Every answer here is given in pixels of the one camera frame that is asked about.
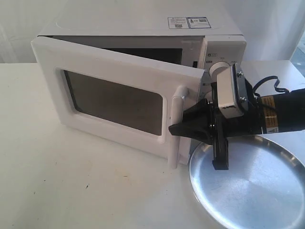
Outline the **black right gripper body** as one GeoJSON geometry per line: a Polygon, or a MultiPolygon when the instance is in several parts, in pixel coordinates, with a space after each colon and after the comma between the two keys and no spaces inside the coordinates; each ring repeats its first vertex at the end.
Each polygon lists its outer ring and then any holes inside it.
{"type": "Polygon", "coordinates": [[[228,170],[228,137],[255,135],[262,132],[261,111],[254,98],[251,84],[245,82],[249,105],[244,115],[234,118],[225,118],[218,108],[217,83],[212,83],[212,121],[215,125],[213,130],[213,167],[215,170],[228,170]]]}

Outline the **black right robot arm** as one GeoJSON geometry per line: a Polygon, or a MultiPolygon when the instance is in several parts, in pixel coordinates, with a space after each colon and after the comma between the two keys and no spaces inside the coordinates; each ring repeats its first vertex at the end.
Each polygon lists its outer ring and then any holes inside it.
{"type": "Polygon", "coordinates": [[[183,113],[183,119],[169,126],[173,136],[188,137],[213,146],[213,167],[228,170],[229,137],[301,131],[305,128],[305,91],[255,97],[246,83],[249,105],[244,115],[225,118],[218,107],[218,84],[212,84],[212,102],[200,100],[183,113]]]}

